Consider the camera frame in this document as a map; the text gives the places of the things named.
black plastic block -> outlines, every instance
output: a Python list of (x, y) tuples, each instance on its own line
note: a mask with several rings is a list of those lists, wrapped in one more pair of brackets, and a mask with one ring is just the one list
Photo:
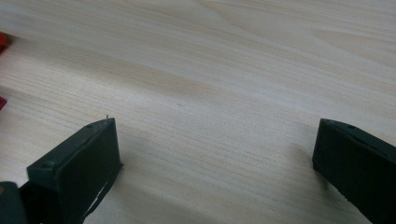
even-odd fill
[(0, 223), (27, 223), (23, 203), (15, 183), (0, 182)]
[(30, 182), (57, 194), (62, 221), (72, 224), (99, 204), (121, 166), (115, 120), (104, 119), (73, 134), (30, 165), (27, 173)]
[(322, 119), (312, 161), (374, 224), (396, 223), (396, 147), (349, 124)]

wood grain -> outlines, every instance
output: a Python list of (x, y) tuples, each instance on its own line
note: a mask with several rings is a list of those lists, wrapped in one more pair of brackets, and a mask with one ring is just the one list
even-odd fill
[(0, 181), (116, 118), (86, 223), (369, 223), (312, 169), (320, 118), (396, 145), (396, 2), (0, 1)]

black object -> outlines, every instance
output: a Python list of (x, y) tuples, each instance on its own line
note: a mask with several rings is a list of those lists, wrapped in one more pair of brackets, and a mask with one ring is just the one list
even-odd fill
[(0, 183), (0, 223), (83, 223), (121, 167), (115, 120), (89, 124), (30, 165), (19, 190)]
[(396, 147), (349, 124), (322, 119), (312, 161), (374, 224), (396, 223)]

wooden table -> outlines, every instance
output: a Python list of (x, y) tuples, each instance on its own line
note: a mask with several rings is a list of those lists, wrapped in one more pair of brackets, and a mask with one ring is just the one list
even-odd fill
[(392, 0), (0, 1), (0, 181), (116, 118), (85, 223), (369, 223), (312, 169), (320, 118), (396, 145)]

red object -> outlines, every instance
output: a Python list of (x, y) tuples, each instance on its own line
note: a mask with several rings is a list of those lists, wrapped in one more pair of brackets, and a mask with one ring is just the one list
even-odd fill
[(3, 106), (7, 103), (7, 100), (0, 96), (0, 110), (3, 109)]
[(4, 49), (6, 49), (7, 46), (8, 46), (8, 39), (7, 39), (7, 37), (6, 37), (4, 34), (0, 33), (0, 53), (1, 53), (1, 51), (3, 51)]

